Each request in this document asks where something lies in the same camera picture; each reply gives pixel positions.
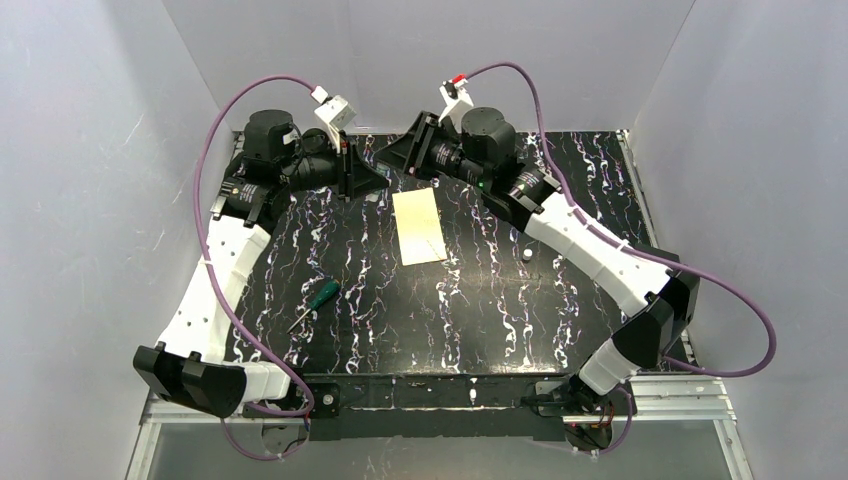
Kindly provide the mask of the cream envelope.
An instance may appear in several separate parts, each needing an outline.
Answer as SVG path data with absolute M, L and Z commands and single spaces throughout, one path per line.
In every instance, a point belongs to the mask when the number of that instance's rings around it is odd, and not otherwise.
M 393 193 L 392 203 L 403 266 L 439 262 L 447 251 L 434 190 Z

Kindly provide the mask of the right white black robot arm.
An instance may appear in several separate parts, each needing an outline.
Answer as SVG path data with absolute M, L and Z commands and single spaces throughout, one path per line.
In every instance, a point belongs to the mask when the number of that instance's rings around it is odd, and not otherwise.
M 692 320 L 700 280 L 669 267 L 667 252 L 629 253 L 625 241 L 568 203 L 552 174 L 519 159 L 516 137 L 495 108 L 475 107 L 459 126 L 423 111 L 374 158 L 421 180 L 444 175 L 477 188 L 490 213 L 606 291 L 627 320 L 561 390 L 566 399 L 596 400 L 662 360 Z

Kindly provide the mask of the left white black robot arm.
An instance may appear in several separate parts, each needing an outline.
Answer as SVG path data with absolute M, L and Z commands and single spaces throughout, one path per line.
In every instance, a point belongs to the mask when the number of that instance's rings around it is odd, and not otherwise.
M 338 143 L 319 128 L 300 131 L 290 113 L 250 115 L 211 207 L 206 255 L 195 268 L 171 321 L 153 346 L 140 346 L 133 367 L 159 398 L 218 418 L 261 400 L 286 397 L 291 378 L 272 361 L 225 361 L 230 312 L 292 194 L 331 189 L 344 201 L 387 188 L 355 141 Z

